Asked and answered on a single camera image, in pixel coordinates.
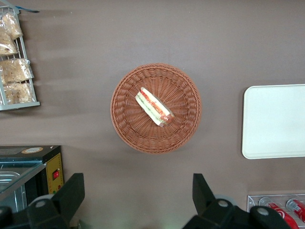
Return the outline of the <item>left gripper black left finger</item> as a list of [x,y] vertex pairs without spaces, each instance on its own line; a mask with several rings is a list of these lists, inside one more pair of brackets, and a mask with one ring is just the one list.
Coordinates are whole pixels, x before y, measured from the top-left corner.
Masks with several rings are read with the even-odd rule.
[[85,198],[84,175],[73,174],[53,196],[42,196],[27,208],[31,229],[68,229]]

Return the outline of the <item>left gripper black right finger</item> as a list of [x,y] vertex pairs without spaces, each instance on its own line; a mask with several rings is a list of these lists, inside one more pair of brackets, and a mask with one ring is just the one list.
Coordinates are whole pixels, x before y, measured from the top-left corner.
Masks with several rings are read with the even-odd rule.
[[197,214],[185,229],[248,229],[248,213],[229,200],[216,198],[202,174],[193,174],[193,203]]

